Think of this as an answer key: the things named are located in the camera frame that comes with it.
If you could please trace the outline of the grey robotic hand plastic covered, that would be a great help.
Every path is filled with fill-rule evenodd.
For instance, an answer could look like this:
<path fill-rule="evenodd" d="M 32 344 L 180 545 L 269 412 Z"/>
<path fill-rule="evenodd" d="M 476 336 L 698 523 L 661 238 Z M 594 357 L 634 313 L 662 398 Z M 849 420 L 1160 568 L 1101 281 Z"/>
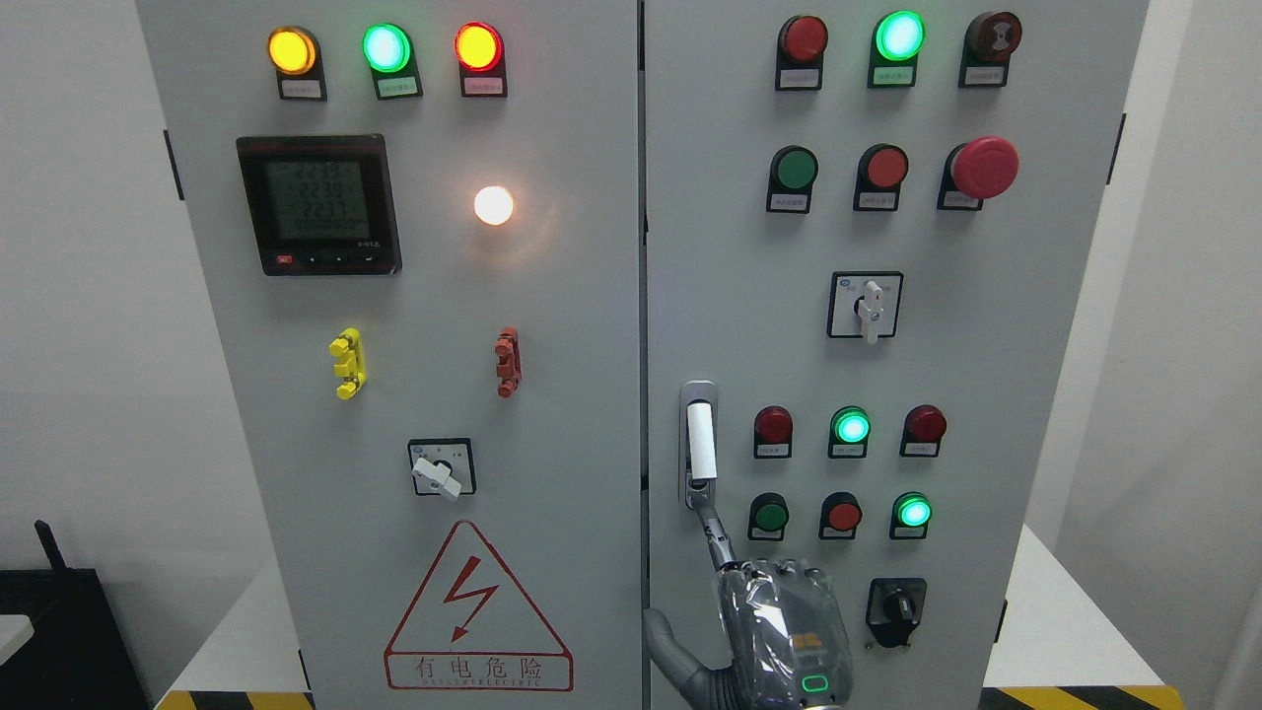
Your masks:
<path fill-rule="evenodd" d="M 644 610 L 646 651 L 693 709 L 840 709 L 853 692 L 849 638 L 828 576 L 799 560 L 738 560 L 702 491 L 688 504 L 705 533 L 732 661 L 709 668 Z"/>

